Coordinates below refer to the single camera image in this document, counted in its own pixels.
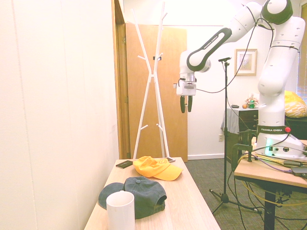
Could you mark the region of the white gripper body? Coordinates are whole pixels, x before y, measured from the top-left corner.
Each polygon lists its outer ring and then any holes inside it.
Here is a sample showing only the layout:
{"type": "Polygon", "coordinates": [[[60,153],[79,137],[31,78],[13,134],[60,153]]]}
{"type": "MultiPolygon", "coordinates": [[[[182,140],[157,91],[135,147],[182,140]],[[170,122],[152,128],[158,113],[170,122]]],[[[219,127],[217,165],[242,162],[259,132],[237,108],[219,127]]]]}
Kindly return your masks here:
{"type": "Polygon", "coordinates": [[[196,83],[179,80],[176,87],[176,93],[180,96],[195,96],[196,83]]]}

